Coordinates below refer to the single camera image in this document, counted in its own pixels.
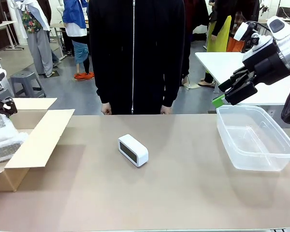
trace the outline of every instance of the gray pants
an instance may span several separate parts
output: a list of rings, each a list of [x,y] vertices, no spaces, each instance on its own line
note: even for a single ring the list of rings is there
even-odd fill
[[[50,76],[53,71],[52,51],[45,30],[27,33],[27,42],[38,75]]]

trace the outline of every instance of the bubble wrap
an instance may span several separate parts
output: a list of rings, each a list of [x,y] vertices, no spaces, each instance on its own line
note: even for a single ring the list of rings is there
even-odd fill
[[[14,138],[17,134],[18,132],[11,120],[7,116],[0,114],[0,142]]]
[[[10,160],[27,137],[27,133],[19,133],[12,139],[0,142],[0,162]]]

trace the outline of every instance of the white digital clock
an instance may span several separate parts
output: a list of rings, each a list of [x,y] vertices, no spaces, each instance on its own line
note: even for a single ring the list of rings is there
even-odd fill
[[[118,139],[118,149],[136,167],[148,161],[147,148],[129,134]]]

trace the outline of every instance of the clear plastic bin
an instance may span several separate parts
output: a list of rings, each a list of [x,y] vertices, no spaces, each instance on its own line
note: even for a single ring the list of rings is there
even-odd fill
[[[217,117],[235,168],[279,172],[290,162],[290,138],[262,108],[224,105],[217,109]]]

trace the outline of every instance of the cardboard box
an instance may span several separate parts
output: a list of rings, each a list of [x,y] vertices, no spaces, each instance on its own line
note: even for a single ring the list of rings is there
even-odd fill
[[[56,99],[14,99],[10,117],[29,137],[8,162],[0,163],[0,191],[16,191],[30,168],[45,167],[74,110],[48,110]]]

